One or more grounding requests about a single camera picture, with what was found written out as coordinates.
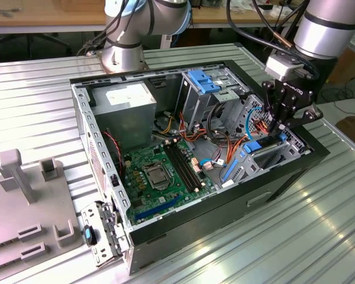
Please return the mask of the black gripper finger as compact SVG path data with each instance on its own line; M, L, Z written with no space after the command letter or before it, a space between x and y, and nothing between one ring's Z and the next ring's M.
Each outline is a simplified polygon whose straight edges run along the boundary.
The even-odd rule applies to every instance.
M300 109L294 115L281 115L280 129L283 131L286 128L295 128L316 121L322 117L322 111L320 111L312 102L310 106Z
M267 132L269 136L277 137L280 132L281 124L281 107L280 107L280 96L276 92L276 88L273 82L264 81L262 83L262 88L266 95L264 100L264 111L269 114L270 124L268 126Z

